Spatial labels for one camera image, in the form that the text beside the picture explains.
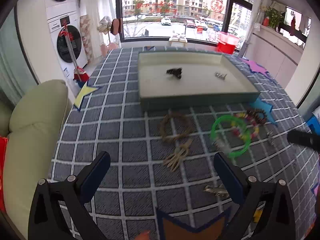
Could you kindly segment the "right hand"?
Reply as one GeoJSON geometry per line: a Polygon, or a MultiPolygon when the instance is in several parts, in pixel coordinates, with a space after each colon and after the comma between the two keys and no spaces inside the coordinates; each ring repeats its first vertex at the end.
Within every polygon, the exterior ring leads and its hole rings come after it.
{"type": "Polygon", "coordinates": [[[150,240],[150,231],[141,232],[135,237],[135,240],[150,240]]]}

